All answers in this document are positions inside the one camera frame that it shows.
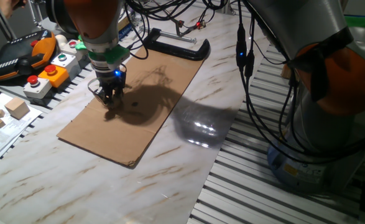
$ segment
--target paper sheet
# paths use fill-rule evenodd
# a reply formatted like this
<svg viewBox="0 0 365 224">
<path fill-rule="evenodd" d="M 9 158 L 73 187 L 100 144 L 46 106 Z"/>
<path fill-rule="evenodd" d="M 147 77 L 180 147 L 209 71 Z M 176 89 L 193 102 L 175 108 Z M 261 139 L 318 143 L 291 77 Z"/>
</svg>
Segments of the paper sheet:
<svg viewBox="0 0 365 224">
<path fill-rule="evenodd" d="M 34 121 L 42 112 L 29 107 L 30 112 L 28 112 L 23 118 L 17 120 L 8 113 L 5 108 L 5 104 L 12 100 L 12 97 L 7 96 L 3 93 L 0 94 L 0 109 L 5 112 L 5 116 L 1 118 L 5 122 L 5 126 L 0 128 L 0 157 L 6 152 L 5 147 L 15 141 L 17 137 L 28 127 L 28 125 Z"/>
</svg>

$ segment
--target orange control box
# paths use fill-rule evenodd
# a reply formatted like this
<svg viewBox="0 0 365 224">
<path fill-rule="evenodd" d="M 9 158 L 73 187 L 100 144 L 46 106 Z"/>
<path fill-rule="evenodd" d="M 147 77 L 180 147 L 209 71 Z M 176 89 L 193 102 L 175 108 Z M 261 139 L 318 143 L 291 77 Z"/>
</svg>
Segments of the orange control box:
<svg viewBox="0 0 365 224">
<path fill-rule="evenodd" d="M 69 78 L 69 73 L 66 68 L 48 65 L 44 71 L 40 73 L 39 77 L 50 80 L 51 85 L 58 88 L 67 78 Z"/>
</svg>

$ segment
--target marble table surface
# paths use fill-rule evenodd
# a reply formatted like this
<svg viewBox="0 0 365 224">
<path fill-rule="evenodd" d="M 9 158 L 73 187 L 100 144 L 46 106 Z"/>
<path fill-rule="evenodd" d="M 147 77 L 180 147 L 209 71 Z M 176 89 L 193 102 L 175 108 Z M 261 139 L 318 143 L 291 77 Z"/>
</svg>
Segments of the marble table surface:
<svg viewBox="0 0 365 224">
<path fill-rule="evenodd" d="M 191 7 L 179 19 L 193 24 L 201 12 Z M 175 32 L 171 22 L 150 24 Z M 164 40 L 196 50 L 208 39 L 211 54 L 134 169 L 56 137 L 93 99 L 87 89 L 92 72 L 0 161 L 0 220 L 186 223 L 244 97 L 235 61 L 237 29 L 237 16 L 216 13 L 205 29 L 188 35 L 196 45 Z M 263 51 L 268 48 L 258 27 L 255 39 Z M 256 51 L 255 70 L 261 60 Z"/>
</svg>

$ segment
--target cardboard sheet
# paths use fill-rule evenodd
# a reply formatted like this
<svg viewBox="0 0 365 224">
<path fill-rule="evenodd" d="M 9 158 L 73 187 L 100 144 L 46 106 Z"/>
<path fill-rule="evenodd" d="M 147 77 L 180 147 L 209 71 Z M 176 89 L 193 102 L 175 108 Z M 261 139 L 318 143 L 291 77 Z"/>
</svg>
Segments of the cardboard sheet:
<svg viewBox="0 0 365 224">
<path fill-rule="evenodd" d="M 137 53 L 141 57 L 145 50 Z M 107 109 L 97 99 L 58 137 L 114 162 L 134 166 L 203 62 L 149 51 L 127 63 L 123 104 Z"/>
</svg>

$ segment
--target red emergency stop button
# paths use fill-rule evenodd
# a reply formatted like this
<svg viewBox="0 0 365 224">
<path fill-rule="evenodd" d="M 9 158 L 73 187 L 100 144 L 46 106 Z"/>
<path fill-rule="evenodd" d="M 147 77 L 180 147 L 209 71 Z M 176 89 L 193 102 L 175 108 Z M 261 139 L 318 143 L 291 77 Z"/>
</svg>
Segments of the red emergency stop button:
<svg viewBox="0 0 365 224">
<path fill-rule="evenodd" d="M 71 47 L 71 48 L 75 48 L 75 47 L 76 47 L 76 45 L 77 45 L 77 42 L 75 42 L 75 41 L 71 41 L 71 42 L 69 43 L 69 47 Z"/>
<path fill-rule="evenodd" d="M 56 66 L 54 65 L 48 65 L 45 69 L 45 72 L 47 72 L 49 75 L 53 75 L 55 74 L 55 72 L 57 71 Z"/>
<path fill-rule="evenodd" d="M 31 84 L 31 85 L 35 85 L 37 84 L 37 82 L 39 82 L 39 78 L 36 75 L 31 75 L 27 78 L 27 81 Z"/>
<path fill-rule="evenodd" d="M 30 43 L 30 46 L 34 47 L 38 42 L 39 42 L 38 40 L 35 40 L 35 41 Z"/>
</svg>

